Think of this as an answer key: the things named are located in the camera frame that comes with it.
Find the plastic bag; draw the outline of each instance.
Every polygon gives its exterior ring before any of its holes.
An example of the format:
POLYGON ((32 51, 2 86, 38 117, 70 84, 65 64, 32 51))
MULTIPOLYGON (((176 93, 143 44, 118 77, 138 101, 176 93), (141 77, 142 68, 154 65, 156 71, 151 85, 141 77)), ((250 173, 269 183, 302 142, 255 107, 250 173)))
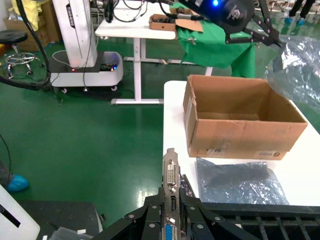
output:
POLYGON ((267 81, 279 95, 320 111, 320 41, 282 36, 284 49, 266 69, 267 81))
POLYGON ((54 231, 49 240, 90 240, 93 237, 87 234, 78 234, 76 231, 59 227, 54 231))
POLYGON ((196 166, 204 203, 289 205, 276 175, 265 162, 216 165, 197 157, 196 166))

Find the table leg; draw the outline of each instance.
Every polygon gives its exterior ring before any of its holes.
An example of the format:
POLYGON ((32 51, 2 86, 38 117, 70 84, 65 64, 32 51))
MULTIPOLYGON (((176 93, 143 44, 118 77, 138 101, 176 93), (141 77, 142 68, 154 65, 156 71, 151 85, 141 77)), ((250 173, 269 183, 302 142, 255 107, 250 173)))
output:
POLYGON ((212 74, 212 69, 213 67, 212 66, 207 66, 206 69, 205 69, 205 74, 206 76, 211 76, 212 74))
MULTIPOLYGON (((140 38, 140 50, 141 50, 141 62, 143 63, 156 63, 156 64, 164 64, 163 59, 158 58, 147 58, 146 57, 146 39, 140 38)), ((126 56, 123 58, 124 61, 133 61, 134 57, 126 56)))
POLYGON ((112 99, 111 104, 163 104, 163 99, 142 99, 140 39, 133 39, 134 99, 112 99))

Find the white table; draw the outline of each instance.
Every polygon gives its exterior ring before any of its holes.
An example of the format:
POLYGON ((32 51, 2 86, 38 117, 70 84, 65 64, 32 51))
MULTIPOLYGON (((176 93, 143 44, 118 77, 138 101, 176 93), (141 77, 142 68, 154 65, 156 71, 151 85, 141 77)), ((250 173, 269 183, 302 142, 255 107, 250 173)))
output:
MULTIPOLYGON (((199 188, 196 158, 189 157, 184 125, 183 99, 185 81, 168 81, 164 85, 163 154, 174 148, 178 154, 181 173, 186 174, 196 197, 199 188)), ((320 206, 320 135, 308 122, 308 126, 290 152, 282 160, 266 160, 280 181, 290 205, 320 206)), ((260 162, 252 159, 206 158, 217 164, 260 162)))
MULTIPOLYGON (((130 7, 137 8, 140 6, 139 1, 127 1, 130 7)), ((169 5, 162 4, 166 12, 169 12, 169 5)), ((140 14, 145 12, 147 4, 142 6, 140 14)), ((131 20, 137 15, 137 10, 131 10, 124 5, 123 1, 114 10, 114 14, 121 20, 131 20)), ((147 12, 134 22, 121 22, 116 19, 112 23, 105 20, 95 31, 100 37, 117 37, 117 38, 133 38, 133 58, 126 57, 127 60, 133 61, 133 77, 134 77, 134 99, 112 99, 111 104, 163 104, 163 99, 142 99, 141 91, 141 62, 163 63, 161 59, 146 58, 146 39, 173 40, 176 37, 174 31, 161 31, 149 29, 149 19, 153 14, 162 14, 158 3, 149 3, 147 12)), ((207 67, 205 74, 212 74, 212 67, 207 67)))

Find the cardboard box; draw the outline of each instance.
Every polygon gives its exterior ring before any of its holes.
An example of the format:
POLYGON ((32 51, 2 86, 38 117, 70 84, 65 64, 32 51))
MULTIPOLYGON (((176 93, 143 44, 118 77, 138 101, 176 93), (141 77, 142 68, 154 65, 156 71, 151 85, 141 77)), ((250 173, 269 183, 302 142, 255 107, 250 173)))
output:
MULTIPOLYGON (((62 36, 52 1, 42 4, 41 8, 42 13, 39 14, 38 30, 35 31, 35 34, 40 39, 42 46, 46 47, 50 42, 59 42, 62 36)), ((23 21, 4 19, 3 22, 7 29, 22 30, 27 33, 28 38, 18 44, 21 51, 33 52, 39 50, 36 41, 23 21)))
MULTIPOLYGON (((171 14, 177 14, 177 8, 170 8, 171 14)), ((188 8, 184 9, 184 13, 187 15, 196 15, 195 12, 191 11, 188 8)), ((176 26, 181 28, 189 29, 191 31, 203 33, 203 28, 200 21, 193 21, 190 19, 176 19, 173 23, 162 23, 162 22, 153 22, 153 19, 167 18, 166 15, 154 14, 149 19, 149 28, 153 30, 164 30, 164 31, 175 31, 176 26)))
MULTIPOLYGON (((177 14, 177 8, 170 8, 170 13, 171 14, 177 14)), ((194 11, 191 11, 188 8, 184 9, 184 14, 186 15, 198 15, 197 13, 195 13, 194 11)), ((185 29, 189 29, 191 31, 196 31, 196 32, 204 32, 204 29, 202 28, 201 22, 200 21, 193 21, 190 19, 176 19, 175 20, 175 25, 181 27, 181 28, 185 28, 185 29)))
POLYGON ((175 31, 176 24, 174 23, 154 22, 154 20, 165 18, 168 17, 166 15, 153 14, 149 19, 149 28, 152 30, 175 31))
POLYGON ((264 79, 190 75, 183 109, 190 157, 281 160, 308 125, 264 79))

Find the stool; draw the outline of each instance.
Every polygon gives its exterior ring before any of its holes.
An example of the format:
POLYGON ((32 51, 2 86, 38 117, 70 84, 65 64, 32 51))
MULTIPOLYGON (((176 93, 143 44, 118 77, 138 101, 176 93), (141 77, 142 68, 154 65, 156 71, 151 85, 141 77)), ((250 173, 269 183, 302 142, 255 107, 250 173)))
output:
POLYGON ((27 33, 21 30, 0 31, 0 44, 10 44, 15 51, 15 54, 12 54, 5 59, 6 63, 8 64, 7 70, 9 79, 13 77, 12 68, 16 65, 25 65, 28 68, 26 74, 32 75, 33 72, 30 68, 29 63, 35 59, 41 62, 40 59, 32 53, 19 51, 17 44, 25 41, 27 38, 27 33))

